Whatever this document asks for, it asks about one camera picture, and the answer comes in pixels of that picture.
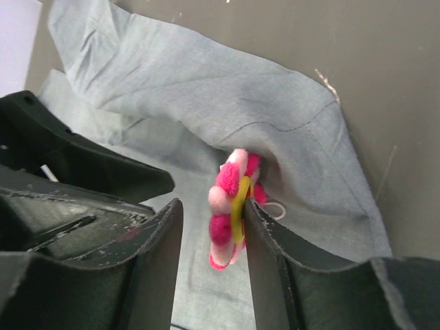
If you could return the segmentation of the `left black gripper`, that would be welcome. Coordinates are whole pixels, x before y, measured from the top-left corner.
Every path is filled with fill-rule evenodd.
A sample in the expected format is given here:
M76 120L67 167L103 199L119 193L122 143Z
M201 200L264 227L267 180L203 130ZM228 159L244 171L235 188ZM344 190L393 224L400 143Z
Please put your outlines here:
M171 175L74 133L29 91L1 99L1 249L84 254L153 216Z

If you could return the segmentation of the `grey button-up shirt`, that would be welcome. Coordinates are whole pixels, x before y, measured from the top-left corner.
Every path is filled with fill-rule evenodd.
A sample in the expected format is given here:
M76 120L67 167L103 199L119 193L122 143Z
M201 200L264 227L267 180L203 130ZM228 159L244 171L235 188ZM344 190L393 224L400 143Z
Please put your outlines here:
M253 329L247 261L208 262L208 191L228 154L263 156L282 223L332 254L390 256L380 212L333 95L316 81L110 1L55 1L47 26L63 71L39 97L71 130L163 168L184 205L172 321Z

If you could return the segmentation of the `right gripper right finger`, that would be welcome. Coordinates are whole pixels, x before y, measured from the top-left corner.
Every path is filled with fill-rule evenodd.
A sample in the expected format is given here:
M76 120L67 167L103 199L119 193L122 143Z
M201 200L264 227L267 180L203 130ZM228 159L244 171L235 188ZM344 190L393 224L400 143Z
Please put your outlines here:
M244 219L258 329L439 328L438 261L349 261L294 234L253 199Z

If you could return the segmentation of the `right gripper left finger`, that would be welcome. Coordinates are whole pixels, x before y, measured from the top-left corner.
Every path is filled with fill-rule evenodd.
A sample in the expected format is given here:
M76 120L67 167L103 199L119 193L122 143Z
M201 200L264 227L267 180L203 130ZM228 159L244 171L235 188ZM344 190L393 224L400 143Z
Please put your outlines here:
M2 329L169 329L183 205L78 258L1 254Z

